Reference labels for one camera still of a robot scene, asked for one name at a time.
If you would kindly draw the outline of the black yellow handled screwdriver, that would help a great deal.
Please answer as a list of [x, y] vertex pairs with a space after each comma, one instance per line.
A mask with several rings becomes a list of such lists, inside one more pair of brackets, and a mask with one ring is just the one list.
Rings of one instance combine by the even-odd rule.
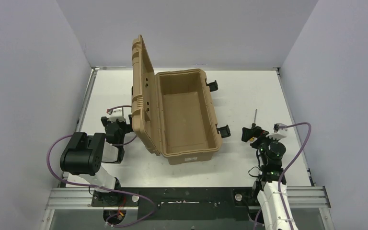
[[[254, 129], [256, 127], [256, 117], [257, 117], [257, 112], [258, 112], [258, 109], [255, 109], [255, 112], [254, 112], [254, 117], [253, 117], [253, 123], [252, 123], [252, 129]], [[250, 142], [253, 142], [254, 141], [254, 137], [250, 138]]]

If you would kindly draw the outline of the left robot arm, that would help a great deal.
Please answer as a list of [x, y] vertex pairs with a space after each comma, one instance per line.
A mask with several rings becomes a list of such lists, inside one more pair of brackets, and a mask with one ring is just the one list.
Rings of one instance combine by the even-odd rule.
[[109, 174], [102, 163], [120, 164], [125, 155], [125, 136], [133, 131], [122, 115], [101, 117], [103, 133], [89, 136], [75, 132], [61, 157], [60, 168], [64, 172], [79, 176], [94, 186], [93, 196], [98, 201], [116, 207], [125, 196], [118, 190], [119, 180]]

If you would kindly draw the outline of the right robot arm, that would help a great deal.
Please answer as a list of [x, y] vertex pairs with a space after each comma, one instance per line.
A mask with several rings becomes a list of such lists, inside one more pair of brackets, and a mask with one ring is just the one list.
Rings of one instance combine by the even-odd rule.
[[256, 149], [257, 169], [260, 171], [251, 191], [251, 200], [260, 206], [255, 219], [262, 217], [266, 230], [296, 230], [298, 227], [291, 212], [282, 163], [286, 147], [280, 142], [288, 130], [280, 126], [275, 124], [274, 131], [270, 133], [253, 123], [251, 127], [242, 128], [241, 139]]

